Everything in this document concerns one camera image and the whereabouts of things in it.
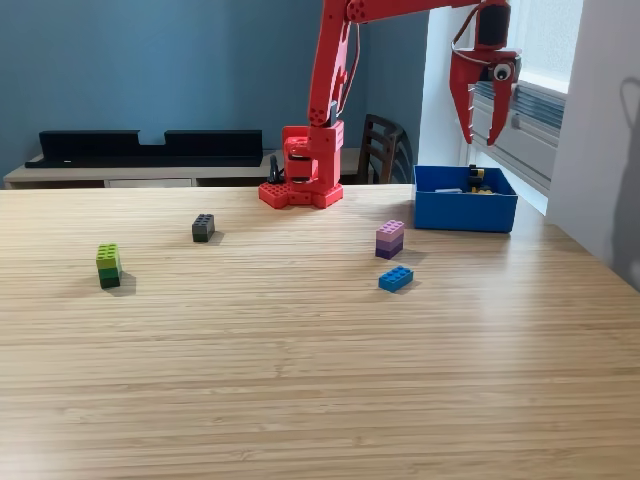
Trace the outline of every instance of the purple lego brick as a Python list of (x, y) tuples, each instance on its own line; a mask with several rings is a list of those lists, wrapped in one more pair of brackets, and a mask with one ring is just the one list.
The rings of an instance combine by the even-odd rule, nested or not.
[(401, 235), (404, 235), (404, 223), (391, 220), (378, 229), (376, 240), (393, 242)]
[(400, 235), (393, 242), (385, 242), (383, 240), (376, 240), (376, 249), (377, 250), (386, 250), (390, 252), (398, 245), (402, 245), (404, 243), (404, 235)]
[(395, 257), (397, 254), (399, 254), (402, 251), (402, 248), (403, 248), (402, 244), (398, 245), (396, 248), (394, 248), (390, 252), (387, 250), (380, 250), (376, 248), (376, 257), (384, 258), (385, 260), (391, 260), (393, 257)]

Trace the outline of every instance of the yellow lego piece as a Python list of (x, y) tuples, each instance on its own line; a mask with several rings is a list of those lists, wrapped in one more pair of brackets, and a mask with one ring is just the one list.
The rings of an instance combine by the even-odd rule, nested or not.
[(106, 268), (117, 268), (121, 270), (120, 253), (115, 243), (108, 243), (98, 247), (98, 255), (96, 256), (96, 265), (98, 270)]

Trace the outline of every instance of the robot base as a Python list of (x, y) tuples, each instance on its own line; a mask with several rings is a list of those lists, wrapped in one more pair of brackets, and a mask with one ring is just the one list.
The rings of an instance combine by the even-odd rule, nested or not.
[(311, 192), (296, 192), (291, 183), (272, 185), (263, 183), (258, 190), (260, 200), (273, 208), (284, 208), (287, 205), (314, 205), (316, 208), (327, 208), (344, 196), (342, 185), (337, 184), (324, 194)]

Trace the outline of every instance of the red robot arm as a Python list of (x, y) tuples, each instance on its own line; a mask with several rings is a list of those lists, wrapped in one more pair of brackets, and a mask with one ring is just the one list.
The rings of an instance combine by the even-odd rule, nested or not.
[[(452, 42), (451, 93), (462, 133), (472, 141), (473, 85), (492, 81), (495, 90), (494, 117), (488, 143), (492, 145), (507, 120), (513, 85), (519, 75), (519, 51), (504, 50), (511, 7), (508, 0), (324, 0), (322, 27), (311, 83), (308, 127), (285, 127), (284, 185), (264, 184), (260, 198), (274, 208), (315, 205), (326, 208), (343, 196), (340, 179), (340, 149), (344, 123), (338, 120), (351, 88), (358, 63), (359, 43), (351, 72), (346, 69), (351, 24), (381, 20), (440, 7), (476, 5)], [(473, 49), (455, 49), (455, 44), (477, 15)]]
[[(338, 111), (344, 107), (344, 96), (348, 94), (348, 89), (345, 90), (344, 87), (351, 80), (346, 70), (351, 23), (367, 23), (440, 7), (457, 8), (469, 5), (478, 6), (469, 16), (462, 31), (477, 13), (475, 48), (453, 51), (451, 91), (464, 137), (471, 143), (473, 89), (469, 86), (481, 80), (494, 81), (498, 110), (488, 142), (489, 145), (493, 145), (504, 128), (511, 99), (511, 86), (517, 81), (519, 73), (519, 52), (501, 50), (506, 46), (509, 30), (511, 8), (507, 0), (325, 0), (309, 99), (311, 125), (326, 125), (327, 122), (331, 122), (332, 106), (337, 106)], [(493, 77), (492, 72), (501, 63), (511, 64), (513, 74), (509, 78), (498, 80)]]

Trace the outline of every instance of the googly eye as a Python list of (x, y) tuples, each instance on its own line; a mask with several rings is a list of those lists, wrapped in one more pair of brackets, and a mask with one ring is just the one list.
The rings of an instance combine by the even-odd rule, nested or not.
[(513, 68), (508, 63), (501, 63), (496, 68), (493, 69), (493, 78), (500, 82), (504, 82), (505, 80), (509, 80), (511, 78), (511, 74), (513, 73)]

